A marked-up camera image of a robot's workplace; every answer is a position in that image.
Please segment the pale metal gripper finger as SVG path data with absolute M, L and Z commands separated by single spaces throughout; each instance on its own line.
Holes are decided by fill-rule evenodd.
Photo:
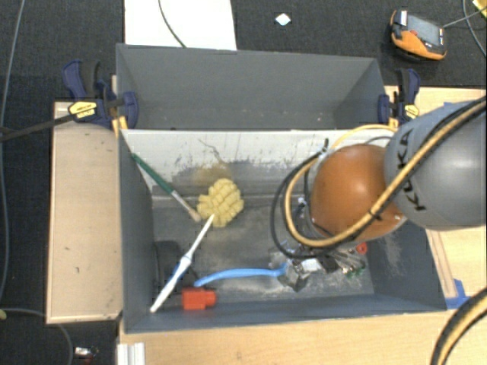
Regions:
M 287 257 L 286 255 L 282 254 L 281 252 L 272 252 L 270 254 L 270 268 L 271 269 L 280 269 L 283 267 L 286 268 L 293 268 L 294 267 L 294 259 Z
M 294 292 L 299 292 L 307 285 L 310 274 L 299 274 L 296 271 L 287 271 L 279 277 L 279 282 L 290 287 Z

